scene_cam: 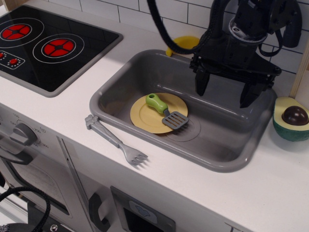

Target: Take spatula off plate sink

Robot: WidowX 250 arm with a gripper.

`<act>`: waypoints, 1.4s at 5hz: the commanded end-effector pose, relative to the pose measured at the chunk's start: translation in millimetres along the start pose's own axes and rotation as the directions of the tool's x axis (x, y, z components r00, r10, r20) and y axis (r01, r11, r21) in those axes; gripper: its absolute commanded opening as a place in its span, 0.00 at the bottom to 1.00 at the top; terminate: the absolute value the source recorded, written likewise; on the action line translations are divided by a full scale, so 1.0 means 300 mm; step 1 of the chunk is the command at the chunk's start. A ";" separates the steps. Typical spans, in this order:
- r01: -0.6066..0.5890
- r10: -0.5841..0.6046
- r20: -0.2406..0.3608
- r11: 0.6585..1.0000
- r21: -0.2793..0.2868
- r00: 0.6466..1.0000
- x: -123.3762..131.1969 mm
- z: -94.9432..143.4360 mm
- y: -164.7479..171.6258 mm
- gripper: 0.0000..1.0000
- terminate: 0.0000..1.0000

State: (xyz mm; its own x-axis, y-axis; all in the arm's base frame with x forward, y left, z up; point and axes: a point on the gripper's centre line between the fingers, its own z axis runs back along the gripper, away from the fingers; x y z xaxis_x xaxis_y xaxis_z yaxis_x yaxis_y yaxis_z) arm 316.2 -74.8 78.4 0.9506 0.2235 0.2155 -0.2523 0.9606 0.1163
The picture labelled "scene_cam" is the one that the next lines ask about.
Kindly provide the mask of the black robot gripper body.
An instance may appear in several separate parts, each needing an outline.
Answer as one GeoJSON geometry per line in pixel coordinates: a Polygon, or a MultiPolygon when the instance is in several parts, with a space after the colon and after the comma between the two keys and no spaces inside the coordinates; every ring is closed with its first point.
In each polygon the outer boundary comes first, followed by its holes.
{"type": "Polygon", "coordinates": [[[237,23],[229,24],[230,34],[210,38],[194,54],[190,68],[194,73],[215,74],[249,83],[270,83],[281,74],[281,69],[256,53],[267,33],[249,35],[237,23]]]}

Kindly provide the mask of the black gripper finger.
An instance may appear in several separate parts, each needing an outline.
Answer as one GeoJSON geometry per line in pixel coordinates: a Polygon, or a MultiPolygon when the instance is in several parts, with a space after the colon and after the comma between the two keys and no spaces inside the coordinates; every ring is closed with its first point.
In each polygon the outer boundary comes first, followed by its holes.
{"type": "Polygon", "coordinates": [[[205,70],[198,70],[195,77],[196,92],[203,96],[210,80],[210,73],[205,70]]]}
{"type": "Polygon", "coordinates": [[[250,106],[260,96],[262,91],[262,84],[246,83],[240,97],[240,108],[246,108],[250,106]]]}

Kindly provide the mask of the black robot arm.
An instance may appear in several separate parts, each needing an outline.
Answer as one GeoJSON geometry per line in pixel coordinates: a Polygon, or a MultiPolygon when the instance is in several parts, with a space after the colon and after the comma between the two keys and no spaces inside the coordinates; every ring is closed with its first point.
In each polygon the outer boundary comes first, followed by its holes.
{"type": "Polygon", "coordinates": [[[210,75],[244,83],[240,107],[248,107],[272,88],[281,68],[266,60],[282,47],[297,47],[301,37],[302,14],[295,0],[240,0],[236,15],[223,31],[224,11],[229,2],[216,0],[210,14],[210,25],[194,52],[190,67],[196,73],[196,92],[202,96],[210,75]],[[262,49],[268,35],[275,34],[279,48],[262,49]]]}

